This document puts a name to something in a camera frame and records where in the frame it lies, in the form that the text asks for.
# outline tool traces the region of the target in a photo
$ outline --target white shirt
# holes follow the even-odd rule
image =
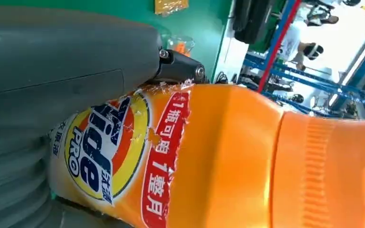
[[[286,36],[283,38],[278,51],[278,57],[283,59],[285,62],[292,61],[298,53],[298,46],[300,44],[300,34],[303,28],[306,28],[304,22],[295,21],[293,22]]]

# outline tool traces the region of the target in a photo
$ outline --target bolt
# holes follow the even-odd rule
[[[195,76],[197,76],[198,79],[203,79],[203,77],[205,76],[205,68],[203,67],[203,65],[199,65],[196,67]]]
[[[169,57],[169,52],[164,50],[164,49],[161,49],[159,54],[160,54],[160,58],[168,58]]]

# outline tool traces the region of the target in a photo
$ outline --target black helmet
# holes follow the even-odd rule
[[[295,94],[290,99],[291,101],[294,101],[299,104],[303,103],[304,101],[304,97],[301,94]]]
[[[362,0],[343,0],[343,3],[347,6],[355,6],[359,4]]]

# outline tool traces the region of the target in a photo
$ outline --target blue metal rack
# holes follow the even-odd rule
[[[350,99],[355,102],[360,102],[365,104],[365,91],[358,89],[354,86],[345,86],[338,83],[335,83],[333,81],[297,70],[288,67],[287,65],[280,64],[275,62],[276,57],[276,49],[280,47],[280,43],[282,41],[282,35],[284,36],[284,33],[287,31],[288,24],[291,23],[292,17],[293,17],[293,11],[297,11],[297,7],[299,4],[299,0],[288,0],[287,6],[284,9],[284,12],[282,13],[282,20],[279,23],[279,27],[276,30],[274,37],[272,39],[270,51],[267,54],[267,57],[261,58],[257,56],[253,56],[250,54],[247,54],[245,57],[245,60],[243,62],[244,65],[260,69],[264,71],[264,75],[261,79],[261,83],[259,85],[258,91],[261,92],[263,95],[273,99],[273,100],[279,100],[284,103],[290,104],[293,107],[297,108],[298,110],[304,112],[304,113],[310,113],[314,112],[317,115],[324,116],[324,117],[336,117],[341,118],[337,114],[325,114],[321,113],[315,110],[310,109],[309,107],[303,106],[301,104],[295,103],[293,101],[290,101],[288,99],[285,99],[281,96],[276,96],[271,93],[268,93],[264,91],[264,84],[268,81],[269,75],[275,75],[281,78],[286,78],[295,82],[299,82],[305,85],[308,85],[310,87],[331,93],[331,94],[337,94],[339,97],[344,99]]]

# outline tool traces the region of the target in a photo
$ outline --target black cable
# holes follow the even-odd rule
[[[227,78],[227,75],[223,71],[221,71],[216,78],[215,84],[228,84],[228,83],[229,80]]]

